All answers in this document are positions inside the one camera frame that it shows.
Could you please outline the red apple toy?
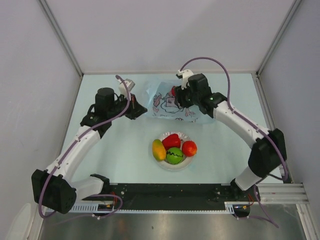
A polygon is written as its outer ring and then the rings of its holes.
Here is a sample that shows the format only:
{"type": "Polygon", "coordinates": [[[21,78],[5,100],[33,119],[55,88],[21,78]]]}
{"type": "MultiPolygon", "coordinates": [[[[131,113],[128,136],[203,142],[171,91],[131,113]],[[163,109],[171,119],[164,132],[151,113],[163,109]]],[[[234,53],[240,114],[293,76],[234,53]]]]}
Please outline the red apple toy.
{"type": "Polygon", "coordinates": [[[171,95],[172,95],[173,97],[176,96],[175,88],[176,88],[175,86],[173,86],[173,87],[171,88],[171,95]]]}

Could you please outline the light blue plastic bag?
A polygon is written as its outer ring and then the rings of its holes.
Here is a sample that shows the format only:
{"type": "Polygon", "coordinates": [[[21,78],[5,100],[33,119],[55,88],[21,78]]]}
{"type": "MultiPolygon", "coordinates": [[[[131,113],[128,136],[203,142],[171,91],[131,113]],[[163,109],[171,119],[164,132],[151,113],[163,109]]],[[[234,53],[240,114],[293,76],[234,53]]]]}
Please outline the light blue plastic bag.
{"type": "Polygon", "coordinates": [[[181,107],[175,104],[172,88],[181,84],[180,80],[152,79],[143,92],[143,106],[146,116],[153,119],[178,120],[196,124],[211,124],[215,120],[201,113],[197,106],[181,107]]]}

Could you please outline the red bell pepper toy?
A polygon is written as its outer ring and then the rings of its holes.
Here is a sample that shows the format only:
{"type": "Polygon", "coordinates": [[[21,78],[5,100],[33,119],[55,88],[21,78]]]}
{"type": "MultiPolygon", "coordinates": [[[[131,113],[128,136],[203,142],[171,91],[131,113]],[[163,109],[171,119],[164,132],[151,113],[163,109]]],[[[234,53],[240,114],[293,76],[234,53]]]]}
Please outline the red bell pepper toy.
{"type": "Polygon", "coordinates": [[[166,151],[170,148],[180,148],[181,139],[177,133],[173,133],[167,136],[165,139],[163,139],[162,144],[166,151]]]}

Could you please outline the yellow orange mango toy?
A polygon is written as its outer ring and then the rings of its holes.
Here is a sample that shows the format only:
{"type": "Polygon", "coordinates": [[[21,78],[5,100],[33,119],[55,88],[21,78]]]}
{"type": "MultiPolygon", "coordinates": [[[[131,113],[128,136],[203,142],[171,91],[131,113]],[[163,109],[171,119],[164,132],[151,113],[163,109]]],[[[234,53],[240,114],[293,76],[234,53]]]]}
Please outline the yellow orange mango toy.
{"type": "Polygon", "coordinates": [[[158,162],[166,159],[167,152],[161,140],[155,139],[152,142],[152,155],[158,162]]]}

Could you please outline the orange red tomato toy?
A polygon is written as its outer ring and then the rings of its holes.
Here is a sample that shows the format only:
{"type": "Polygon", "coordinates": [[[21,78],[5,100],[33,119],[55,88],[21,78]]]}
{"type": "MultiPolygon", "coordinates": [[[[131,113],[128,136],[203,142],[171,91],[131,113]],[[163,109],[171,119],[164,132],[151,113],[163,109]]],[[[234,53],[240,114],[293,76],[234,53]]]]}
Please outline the orange red tomato toy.
{"type": "Polygon", "coordinates": [[[194,141],[187,140],[182,144],[181,150],[186,157],[193,157],[197,153],[198,148],[194,141]]]}

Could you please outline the green watermelon toy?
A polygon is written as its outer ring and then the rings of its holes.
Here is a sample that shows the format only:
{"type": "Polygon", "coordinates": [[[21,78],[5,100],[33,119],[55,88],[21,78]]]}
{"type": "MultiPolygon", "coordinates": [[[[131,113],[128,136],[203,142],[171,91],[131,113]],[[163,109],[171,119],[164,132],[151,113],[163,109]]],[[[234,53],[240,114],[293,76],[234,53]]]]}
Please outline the green watermelon toy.
{"type": "Polygon", "coordinates": [[[166,151],[166,160],[171,165],[179,164],[183,158],[184,154],[180,148],[172,147],[166,151]]]}

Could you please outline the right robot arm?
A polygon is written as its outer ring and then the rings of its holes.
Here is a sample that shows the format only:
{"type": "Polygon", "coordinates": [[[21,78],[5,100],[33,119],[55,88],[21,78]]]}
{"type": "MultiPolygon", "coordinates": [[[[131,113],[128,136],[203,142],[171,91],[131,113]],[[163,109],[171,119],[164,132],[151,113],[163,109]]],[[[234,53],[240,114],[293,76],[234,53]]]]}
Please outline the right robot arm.
{"type": "Polygon", "coordinates": [[[270,130],[248,119],[226,96],[212,92],[204,74],[180,70],[176,76],[181,80],[181,85],[173,89],[177,106],[197,106],[204,115],[229,127],[251,149],[248,166],[231,181],[230,194],[235,200],[242,201],[253,185],[278,166],[286,166],[287,151],[281,130],[270,130]]]}

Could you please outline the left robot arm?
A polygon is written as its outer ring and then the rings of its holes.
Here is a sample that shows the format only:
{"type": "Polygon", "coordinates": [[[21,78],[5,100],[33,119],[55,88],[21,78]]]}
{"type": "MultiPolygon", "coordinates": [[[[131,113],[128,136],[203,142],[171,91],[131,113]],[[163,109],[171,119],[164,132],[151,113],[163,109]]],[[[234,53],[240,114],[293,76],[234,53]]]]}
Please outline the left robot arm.
{"type": "Polygon", "coordinates": [[[77,182],[72,182],[72,177],[90,149],[112,126],[112,121],[122,116],[135,120],[147,111],[127,90],[117,95],[112,88],[100,88],[67,149],[45,170],[37,169],[32,174],[33,197],[38,207],[66,214],[76,201],[110,197],[112,188],[107,177],[91,174],[77,182]]]}

